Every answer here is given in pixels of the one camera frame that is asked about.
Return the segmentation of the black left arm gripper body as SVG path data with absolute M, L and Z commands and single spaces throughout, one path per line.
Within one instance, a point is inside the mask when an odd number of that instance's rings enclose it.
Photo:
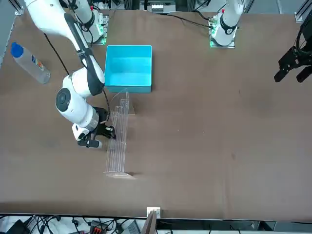
M 291 47 L 285 55 L 278 61 L 279 69 L 290 71 L 305 65 L 312 64 L 312 54 L 298 50 L 295 46 Z

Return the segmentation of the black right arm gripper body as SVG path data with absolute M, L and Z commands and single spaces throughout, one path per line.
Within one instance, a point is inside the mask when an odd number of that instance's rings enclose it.
M 96 126 L 96 128 L 92 131 L 92 134 L 94 136 L 97 136 L 98 134 L 100 134 L 100 126 L 101 125 L 106 125 L 106 123 L 103 123 L 108 116 L 108 111 L 104 108 L 100 108 L 100 107 L 94 107 L 96 113 L 98 114 L 98 124 Z

